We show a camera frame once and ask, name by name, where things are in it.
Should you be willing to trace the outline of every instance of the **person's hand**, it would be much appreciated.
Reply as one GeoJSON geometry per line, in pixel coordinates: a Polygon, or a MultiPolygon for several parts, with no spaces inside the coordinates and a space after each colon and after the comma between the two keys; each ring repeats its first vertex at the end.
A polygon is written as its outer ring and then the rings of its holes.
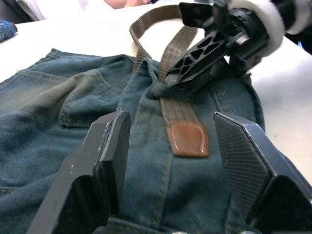
{"type": "Polygon", "coordinates": [[[127,0],[125,7],[146,5],[151,0],[127,0]]]}

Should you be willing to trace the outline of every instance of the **white stitching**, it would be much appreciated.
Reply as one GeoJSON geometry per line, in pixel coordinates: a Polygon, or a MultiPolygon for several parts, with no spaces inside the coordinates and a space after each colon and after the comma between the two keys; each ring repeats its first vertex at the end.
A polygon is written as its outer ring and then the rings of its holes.
{"type": "Polygon", "coordinates": [[[175,137],[175,135],[174,135],[174,131],[173,131],[172,128],[170,128],[170,130],[171,130],[172,139],[174,140],[175,148],[176,148],[176,150],[180,151],[179,148],[178,148],[178,146],[177,146],[177,143],[176,143],[176,137],[175,137]]]}
{"type": "Polygon", "coordinates": [[[234,115],[234,113],[233,113],[233,111],[232,111],[232,108],[230,107],[230,104],[229,104],[228,100],[226,99],[226,97],[225,97],[225,95],[224,95],[224,93],[223,93],[223,91],[222,91],[222,88],[221,88],[221,87],[220,87],[220,91],[221,91],[221,93],[222,93],[222,95],[223,95],[223,97],[224,97],[224,99],[225,99],[226,103],[228,104],[228,106],[229,106],[229,108],[230,108],[230,111],[231,111],[232,115],[234,115]]]}
{"type": "Polygon", "coordinates": [[[218,104],[219,104],[219,110],[220,111],[222,111],[222,112],[224,112],[224,110],[223,110],[223,108],[222,108],[222,106],[221,106],[221,103],[220,103],[220,101],[219,101],[219,98],[218,98],[218,96],[217,96],[217,94],[216,94],[216,92],[215,91],[213,91],[213,96],[214,96],[214,100],[216,101],[216,102],[218,102],[217,103],[217,106],[218,106],[218,104]]]}
{"type": "MultiPolygon", "coordinates": [[[[194,123],[181,123],[181,122],[180,122],[180,123],[174,123],[174,124],[172,125],[172,127],[173,127],[173,126],[178,126],[178,125],[180,125],[180,126],[191,126],[191,127],[196,127],[197,129],[200,130],[200,132],[201,132],[200,151],[202,152],[202,154],[204,154],[205,135],[204,135],[203,130],[202,130],[198,125],[196,125],[196,124],[194,124],[194,123]]],[[[174,135],[174,133],[173,133],[172,127],[170,127],[170,129],[171,129],[171,135],[172,135],[173,140],[174,140],[175,148],[179,151],[179,148],[178,148],[178,146],[177,146],[176,138],[175,138],[175,135],[174,135]]]]}

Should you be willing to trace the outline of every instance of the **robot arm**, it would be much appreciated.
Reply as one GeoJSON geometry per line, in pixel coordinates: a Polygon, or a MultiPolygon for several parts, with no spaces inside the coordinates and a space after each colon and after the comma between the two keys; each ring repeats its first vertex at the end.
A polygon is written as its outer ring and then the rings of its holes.
{"type": "Polygon", "coordinates": [[[246,223],[262,234],[312,233],[312,187],[293,163],[256,123],[221,113],[214,122],[223,166],[246,223]]]}
{"type": "Polygon", "coordinates": [[[203,28],[205,38],[172,66],[169,85],[200,78],[225,55],[241,76],[278,49],[285,32],[297,34],[312,23],[310,0],[214,0],[181,3],[180,10],[183,23],[203,28]]]}

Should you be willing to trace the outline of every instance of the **denim fabric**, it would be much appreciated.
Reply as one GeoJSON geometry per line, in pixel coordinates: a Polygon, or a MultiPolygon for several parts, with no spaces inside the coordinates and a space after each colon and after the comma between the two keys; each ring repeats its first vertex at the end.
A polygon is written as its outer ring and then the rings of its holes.
{"type": "Polygon", "coordinates": [[[213,113],[235,114],[263,126],[248,80],[227,71],[218,80],[175,92],[157,80],[159,63],[52,50],[0,84],[0,233],[24,234],[62,161],[99,116],[131,116],[123,201],[105,230],[126,233],[227,233],[245,230],[219,155],[213,113]],[[159,98],[189,99],[209,136],[210,158],[172,154],[159,98]]]}

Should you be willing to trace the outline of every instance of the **ribbed rubber pad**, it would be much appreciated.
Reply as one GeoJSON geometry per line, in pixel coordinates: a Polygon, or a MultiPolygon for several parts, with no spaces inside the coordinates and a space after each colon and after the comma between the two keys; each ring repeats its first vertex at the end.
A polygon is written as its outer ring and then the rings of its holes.
{"type": "Polygon", "coordinates": [[[249,216],[272,177],[242,126],[223,116],[215,116],[224,168],[243,218],[249,216]]]}

